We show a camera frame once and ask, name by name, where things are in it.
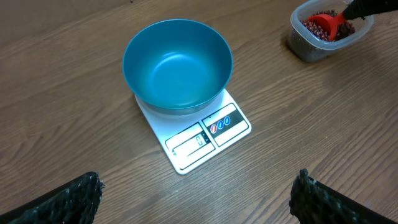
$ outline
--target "black object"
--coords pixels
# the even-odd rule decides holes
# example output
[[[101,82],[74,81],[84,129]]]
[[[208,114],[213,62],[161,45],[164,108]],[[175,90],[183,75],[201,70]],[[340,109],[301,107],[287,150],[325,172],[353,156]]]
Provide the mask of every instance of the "black object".
[[[290,214],[301,224],[397,224],[312,179],[306,169],[300,170],[290,196]]]
[[[398,0],[354,0],[343,11],[346,20],[398,10]]]
[[[93,223],[104,186],[98,173],[88,172],[0,215],[0,224]]]

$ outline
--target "white kitchen scale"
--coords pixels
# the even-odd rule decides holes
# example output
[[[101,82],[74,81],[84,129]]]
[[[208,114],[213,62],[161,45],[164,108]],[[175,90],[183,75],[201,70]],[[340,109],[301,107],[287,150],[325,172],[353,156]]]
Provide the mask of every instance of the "white kitchen scale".
[[[136,100],[179,174],[187,174],[251,131],[225,89],[206,108],[188,115],[162,114]]]

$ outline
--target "wood grain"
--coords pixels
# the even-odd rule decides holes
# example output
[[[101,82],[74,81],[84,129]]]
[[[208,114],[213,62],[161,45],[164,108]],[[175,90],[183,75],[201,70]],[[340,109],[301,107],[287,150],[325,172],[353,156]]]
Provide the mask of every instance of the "wood grain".
[[[95,223],[297,223],[290,187],[307,168],[398,221],[398,14],[376,16],[358,43],[304,63],[285,44],[303,2],[0,3],[0,213],[95,170],[108,185]],[[175,17],[229,42],[227,89],[253,126],[186,176],[121,71],[129,40]]]

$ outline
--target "blue button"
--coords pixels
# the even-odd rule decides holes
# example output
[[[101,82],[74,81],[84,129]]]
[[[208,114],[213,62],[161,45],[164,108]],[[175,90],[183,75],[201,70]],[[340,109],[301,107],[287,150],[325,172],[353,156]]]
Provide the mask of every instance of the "blue button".
[[[231,118],[229,118],[229,116],[226,116],[226,117],[224,118],[224,124],[225,124],[225,125],[231,124]]]
[[[217,122],[217,128],[218,129],[223,129],[223,127],[224,127],[224,122],[223,121],[218,121]]]

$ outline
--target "red beans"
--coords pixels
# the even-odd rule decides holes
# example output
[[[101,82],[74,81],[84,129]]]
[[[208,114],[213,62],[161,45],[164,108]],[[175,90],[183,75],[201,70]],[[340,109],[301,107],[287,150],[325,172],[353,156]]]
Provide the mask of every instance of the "red beans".
[[[319,14],[328,14],[333,17],[337,16],[337,13],[334,10],[318,11],[318,12],[314,13],[313,16],[319,15]],[[324,40],[324,41],[329,41],[328,32],[323,31],[321,26],[316,25],[312,21],[302,21],[302,24],[313,35],[315,35],[319,39]],[[341,39],[348,37],[349,35],[354,34],[354,33],[355,33],[355,28],[353,27],[353,25],[349,22],[345,22],[344,24],[341,24],[338,26],[337,34],[336,34],[334,41],[341,40]]]

